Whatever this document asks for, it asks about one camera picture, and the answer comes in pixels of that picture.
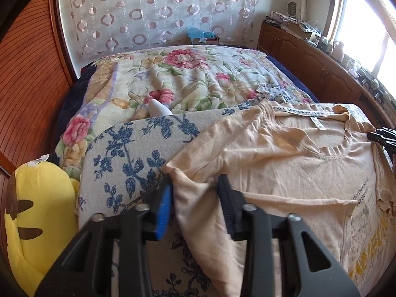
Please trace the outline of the beige printed t-shirt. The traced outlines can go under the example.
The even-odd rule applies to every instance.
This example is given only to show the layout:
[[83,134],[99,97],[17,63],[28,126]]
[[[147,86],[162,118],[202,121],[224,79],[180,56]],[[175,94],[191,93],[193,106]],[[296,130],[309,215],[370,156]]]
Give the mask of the beige printed t-shirt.
[[240,294],[246,253],[226,231],[221,174],[267,213],[301,215],[360,294],[372,290],[395,255],[395,175],[372,131],[339,105],[264,100],[216,121],[166,164],[183,237],[221,296]]

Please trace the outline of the blue floral white mattress pad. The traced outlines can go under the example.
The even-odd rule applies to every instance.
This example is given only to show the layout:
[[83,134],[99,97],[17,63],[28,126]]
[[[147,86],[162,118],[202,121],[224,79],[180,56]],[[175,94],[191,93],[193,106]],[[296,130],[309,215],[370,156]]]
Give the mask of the blue floral white mattress pad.
[[[249,109],[212,110],[120,124],[94,140],[85,156],[80,186],[79,221],[95,213],[118,215],[156,190],[166,164],[220,119]],[[219,293],[193,257],[176,215],[164,246],[153,245],[153,285],[157,296]]]

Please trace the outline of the cardboard box on sideboard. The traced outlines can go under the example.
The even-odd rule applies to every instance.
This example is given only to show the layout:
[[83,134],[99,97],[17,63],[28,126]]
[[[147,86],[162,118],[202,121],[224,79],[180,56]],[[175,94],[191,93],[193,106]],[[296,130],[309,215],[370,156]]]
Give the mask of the cardboard box on sideboard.
[[292,22],[289,22],[286,25],[286,31],[289,32],[291,35],[294,35],[295,37],[302,39],[302,40],[309,40],[311,38],[311,31],[308,31],[306,29],[303,29],[300,24],[295,24]]

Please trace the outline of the window with wooden frame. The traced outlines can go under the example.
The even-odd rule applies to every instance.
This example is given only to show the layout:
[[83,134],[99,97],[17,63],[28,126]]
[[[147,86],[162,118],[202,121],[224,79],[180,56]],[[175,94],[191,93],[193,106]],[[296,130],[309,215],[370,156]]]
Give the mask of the window with wooden frame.
[[395,42],[366,0],[331,0],[327,36],[395,94]]

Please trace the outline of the white bottle on sideboard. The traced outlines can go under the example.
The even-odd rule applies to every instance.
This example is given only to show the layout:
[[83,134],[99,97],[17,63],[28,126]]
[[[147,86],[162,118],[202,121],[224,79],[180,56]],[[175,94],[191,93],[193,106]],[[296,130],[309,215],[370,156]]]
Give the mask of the white bottle on sideboard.
[[344,44],[341,41],[336,41],[333,45],[331,57],[337,62],[341,63],[344,59]]

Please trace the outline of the circle patterned sheer curtain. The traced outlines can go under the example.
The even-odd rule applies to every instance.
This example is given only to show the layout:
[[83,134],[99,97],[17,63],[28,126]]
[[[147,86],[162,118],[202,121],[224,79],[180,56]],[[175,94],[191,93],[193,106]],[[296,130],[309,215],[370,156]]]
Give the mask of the circle patterned sheer curtain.
[[190,28],[222,44],[253,41],[260,0],[59,0],[73,65],[156,46],[181,45]]

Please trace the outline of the long wooden sideboard cabinet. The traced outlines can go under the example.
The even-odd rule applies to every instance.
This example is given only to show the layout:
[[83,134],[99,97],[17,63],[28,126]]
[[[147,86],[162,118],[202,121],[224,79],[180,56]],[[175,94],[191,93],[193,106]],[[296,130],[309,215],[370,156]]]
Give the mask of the long wooden sideboard cabinet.
[[376,127],[395,127],[395,115],[341,64],[291,34],[262,23],[258,48],[279,61],[321,103],[358,105]]

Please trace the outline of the yellow plush toy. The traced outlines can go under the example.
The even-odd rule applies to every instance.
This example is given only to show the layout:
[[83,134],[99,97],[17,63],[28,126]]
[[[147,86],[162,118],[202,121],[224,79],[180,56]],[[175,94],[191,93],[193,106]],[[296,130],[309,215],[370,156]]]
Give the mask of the yellow plush toy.
[[47,159],[42,156],[18,167],[5,192],[7,256],[16,282],[28,296],[34,296],[78,232],[79,182]]

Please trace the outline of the blue plastic bag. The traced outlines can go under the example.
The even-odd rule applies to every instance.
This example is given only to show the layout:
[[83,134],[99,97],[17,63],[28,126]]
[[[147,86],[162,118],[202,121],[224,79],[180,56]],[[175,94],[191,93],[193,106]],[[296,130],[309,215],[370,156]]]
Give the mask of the blue plastic bag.
[[195,27],[188,27],[186,36],[192,45],[218,45],[220,40],[214,32],[203,31]]

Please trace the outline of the wooden louvred wardrobe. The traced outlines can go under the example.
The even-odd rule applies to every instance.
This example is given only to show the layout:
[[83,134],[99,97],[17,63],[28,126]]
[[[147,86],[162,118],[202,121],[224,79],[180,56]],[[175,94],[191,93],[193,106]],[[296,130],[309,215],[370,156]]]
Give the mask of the wooden louvred wardrobe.
[[1,33],[1,179],[52,150],[75,81],[59,0],[17,1]]

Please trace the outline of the white sock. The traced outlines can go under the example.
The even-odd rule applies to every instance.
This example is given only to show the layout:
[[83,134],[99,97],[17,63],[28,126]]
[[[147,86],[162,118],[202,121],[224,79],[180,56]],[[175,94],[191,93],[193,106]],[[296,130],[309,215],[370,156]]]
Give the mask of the white sock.
[[172,115],[172,111],[158,100],[153,99],[148,102],[148,111],[150,117],[163,117]]

